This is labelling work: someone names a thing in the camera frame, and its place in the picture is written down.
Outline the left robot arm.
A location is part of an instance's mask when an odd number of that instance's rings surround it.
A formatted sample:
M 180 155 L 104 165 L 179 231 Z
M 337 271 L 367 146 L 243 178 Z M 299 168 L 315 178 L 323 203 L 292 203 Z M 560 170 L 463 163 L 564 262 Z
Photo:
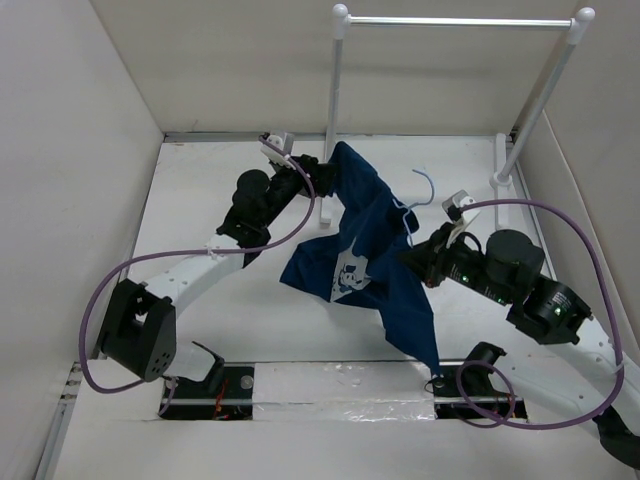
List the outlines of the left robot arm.
M 114 287 L 97 340 L 101 353 L 142 382 L 185 381 L 205 397 L 220 390 L 223 358 L 200 343 L 179 343 L 179 316 L 220 280 L 274 247 L 274 220 L 298 195 L 328 195 L 338 172 L 308 155 L 274 170 L 268 175 L 252 169 L 238 178 L 231 208 L 203 250 L 182 255 L 178 264 L 144 282 L 124 279 Z

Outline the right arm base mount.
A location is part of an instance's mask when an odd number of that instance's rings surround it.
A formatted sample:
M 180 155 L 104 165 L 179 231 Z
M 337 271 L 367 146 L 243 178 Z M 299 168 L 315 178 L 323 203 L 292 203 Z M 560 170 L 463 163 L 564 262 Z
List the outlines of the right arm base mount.
M 458 369 L 466 361 L 485 361 L 494 365 L 506 352 L 496 345 L 479 342 L 464 359 L 442 360 L 440 375 L 433 376 L 424 390 L 433 395 L 435 418 L 437 420 L 481 420 L 482 417 L 469 407 L 460 395 L 456 384 Z M 510 395 L 507 387 L 500 384 L 495 388 L 491 383 L 493 374 L 481 366 L 469 366 L 461 374 L 461 384 L 470 399 L 480 408 L 494 414 L 506 416 L 510 402 L 514 402 L 514 411 L 510 420 L 527 420 L 524 400 Z

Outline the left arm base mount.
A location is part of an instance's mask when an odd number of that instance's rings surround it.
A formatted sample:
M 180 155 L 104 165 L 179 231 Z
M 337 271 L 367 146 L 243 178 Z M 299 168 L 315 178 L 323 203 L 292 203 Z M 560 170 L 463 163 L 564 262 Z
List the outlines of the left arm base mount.
M 253 418 L 253 363 L 226 363 L 197 342 L 180 345 L 159 405 L 163 420 L 248 421 Z

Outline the blue t shirt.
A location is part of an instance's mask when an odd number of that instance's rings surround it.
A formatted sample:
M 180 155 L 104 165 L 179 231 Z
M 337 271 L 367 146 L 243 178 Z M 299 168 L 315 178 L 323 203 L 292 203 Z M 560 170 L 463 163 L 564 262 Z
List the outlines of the blue t shirt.
M 339 230 L 297 245 L 281 283 L 338 303 L 379 312 L 386 340 L 440 373 L 434 313 L 420 279 L 398 256 L 419 222 L 375 168 L 345 142 L 329 160 L 331 192 L 344 207 Z

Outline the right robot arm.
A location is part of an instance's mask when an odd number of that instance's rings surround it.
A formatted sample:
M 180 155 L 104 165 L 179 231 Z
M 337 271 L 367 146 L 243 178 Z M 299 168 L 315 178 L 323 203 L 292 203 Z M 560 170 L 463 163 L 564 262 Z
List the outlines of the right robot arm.
M 569 389 L 509 362 L 522 392 L 561 415 L 593 412 L 584 426 L 600 445 L 630 468 L 639 467 L 639 366 L 593 319 L 592 310 L 570 287 L 542 274 L 544 252 L 516 230 L 491 234 L 482 250 L 451 235 L 445 223 L 431 237 L 400 254 L 400 261 L 427 287 L 451 279 L 508 309 L 506 319 L 520 333 L 549 348 L 588 382 Z

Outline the light blue wire hanger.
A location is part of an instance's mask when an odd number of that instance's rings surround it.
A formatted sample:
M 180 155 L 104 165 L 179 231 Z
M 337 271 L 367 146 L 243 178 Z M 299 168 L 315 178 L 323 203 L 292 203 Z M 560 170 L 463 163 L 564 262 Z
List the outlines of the light blue wire hanger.
M 414 213 L 415 208 L 427 207 L 431 205 L 434 202 L 436 197 L 436 186 L 431 176 L 424 169 L 412 169 L 412 172 L 425 178 L 428 181 L 430 186 L 430 196 L 426 200 L 424 199 L 416 200 L 410 204 L 403 203 L 397 199 L 393 200 L 395 207 L 403 211 L 401 220 L 404 227 L 406 241 L 410 247 L 414 246 L 414 243 L 413 243 L 414 230 L 412 230 L 411 227 L 409 226 L 409 220 L 408 220 L 409 216 Z

